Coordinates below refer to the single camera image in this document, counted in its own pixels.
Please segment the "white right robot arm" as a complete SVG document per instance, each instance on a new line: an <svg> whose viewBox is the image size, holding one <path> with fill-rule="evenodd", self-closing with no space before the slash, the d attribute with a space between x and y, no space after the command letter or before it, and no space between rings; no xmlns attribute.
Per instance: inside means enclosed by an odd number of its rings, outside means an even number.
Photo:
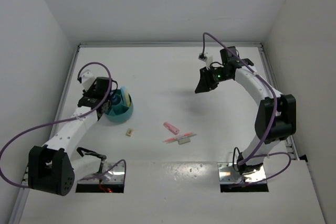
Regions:
<svg viewBox="0 0 336 224"><path fill-rule="evenodd" d="M259 170L272 149L296 132L296 99L283 94L262 78L248 59L240 59L235 47L220 50L221 62L214 62L204 53L199 60L205 67L199 71L200 80L195 93L215 90L219 83L234 80L252 97L258 106L255 119L255 137L239 153L236 169L242 175Z"/></svg>

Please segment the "metal base plate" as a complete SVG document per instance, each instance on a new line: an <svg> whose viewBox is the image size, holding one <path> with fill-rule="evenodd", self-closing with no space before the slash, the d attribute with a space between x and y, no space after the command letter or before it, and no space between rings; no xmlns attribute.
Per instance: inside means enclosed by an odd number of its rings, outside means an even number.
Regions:
<svg viewBox="0 0 336 224"><path fill-rule="evenodd" d="M102 184L123 184L124 182L124 163L121 162L113 169L110 169L105 175L89 180L80 180L78 181L79 184L98 184L101 180Z"/></svg>
<svg viewBox="0 0 336 224"><path fill-rule="evenodd" d="M262 165L259 170L254 169L252 172L243 173L242 175L233 167L232 163L224 162L218 163L219 182L221 184L241 184L241 183L254 183L262 179L266 179L264 166Z"/></svg>

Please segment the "yellow highlighter marker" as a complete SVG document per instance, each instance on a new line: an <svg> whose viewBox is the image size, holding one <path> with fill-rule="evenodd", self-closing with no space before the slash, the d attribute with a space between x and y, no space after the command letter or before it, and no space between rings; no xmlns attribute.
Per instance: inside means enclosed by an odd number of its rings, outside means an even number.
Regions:
<svg viewBox="0 0 336 224"><path fill-rule="evenodd" d="M127 107L130 107L131 106L131 98L130 98L130 95L128 93L128 91L124 91L123 92L123 95L124 95L124 102L125 102L125 105Z"/></svg>

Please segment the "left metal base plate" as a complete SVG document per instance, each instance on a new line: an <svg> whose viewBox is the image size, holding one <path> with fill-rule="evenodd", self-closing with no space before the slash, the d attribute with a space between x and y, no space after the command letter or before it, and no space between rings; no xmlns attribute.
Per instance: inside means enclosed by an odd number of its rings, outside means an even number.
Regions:
<svg viewBox="0 0 336 224"><path fill-rule="evenodd" d="M101 180L102 184L123 184L124 182L124 163L121 162L113 169L110 169L105 175L89 180L80 180L78 181L79 184L98 184Z"/></svg>

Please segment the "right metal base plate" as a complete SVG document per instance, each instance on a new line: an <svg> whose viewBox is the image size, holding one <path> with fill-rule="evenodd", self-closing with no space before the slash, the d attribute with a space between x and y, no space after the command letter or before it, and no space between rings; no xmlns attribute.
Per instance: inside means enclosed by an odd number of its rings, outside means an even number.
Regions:
<svg viewBox="0 0 336 224"><path fill-rule="evenodd" d="M241 184L241 183L254 183L262 179L266 179L264 166L262 165L259 170L254 169L252 172L243 173L242 175L233 167L232 163L224 162L218 163L219 182L221 184Z"/></svg>

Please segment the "small beige eraser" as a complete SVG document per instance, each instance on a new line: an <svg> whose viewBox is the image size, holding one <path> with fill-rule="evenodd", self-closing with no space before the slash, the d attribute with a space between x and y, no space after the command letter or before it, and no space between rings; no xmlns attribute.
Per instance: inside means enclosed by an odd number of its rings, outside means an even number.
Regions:
<svg viewBox="0 0 336 224"><path fill-rule="evenodd" d="M133 133L133 129L127 129L126 136L131 136Z"/></svg>

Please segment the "grey rectangular eraser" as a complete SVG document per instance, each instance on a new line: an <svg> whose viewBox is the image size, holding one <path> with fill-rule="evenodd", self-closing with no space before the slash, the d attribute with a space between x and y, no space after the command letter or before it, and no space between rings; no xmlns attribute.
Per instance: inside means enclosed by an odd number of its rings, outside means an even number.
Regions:
<svg viewBox="0 0 336 224"><path fill-rule="evenodd" d="M188 138L183 138L183 139L178 140L178 144L182 145L182 144L189 143L190 141L191 141L191 139L189 137Z"/></svg>

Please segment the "teal round organizer container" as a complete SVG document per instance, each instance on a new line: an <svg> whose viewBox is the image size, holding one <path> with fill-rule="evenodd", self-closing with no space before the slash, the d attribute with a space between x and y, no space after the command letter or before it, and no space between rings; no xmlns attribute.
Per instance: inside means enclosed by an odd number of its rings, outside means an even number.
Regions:
<svg viewBox="0 0 336 224"><path fill-rule="evenodd" d="M122 86L119 89L111 91L111 99L113 96L117 95L120 97L120 103L118 105L111 104L111 107L107 110L105 115L110 122L115 123L115 124L121 124L121 123L126 122L133 113L132 98L130 96L131 106L127 107L124 102L124 95L123 95L124 91L128 91L125 86Z"/></svg>

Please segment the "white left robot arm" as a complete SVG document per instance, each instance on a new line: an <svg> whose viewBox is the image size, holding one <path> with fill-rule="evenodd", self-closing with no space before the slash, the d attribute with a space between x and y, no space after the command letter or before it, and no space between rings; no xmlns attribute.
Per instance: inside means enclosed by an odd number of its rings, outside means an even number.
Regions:
<svg viewBox="0 0 336 224"><path fill-rule="evenodd" d="M65 196L77 181L102 172L106 156L85 151L70 161L86 132L111 108L112 79L97 77L79 100L71 121L42 147L34 146L28 154L28 187L46 193Z"/></svg>

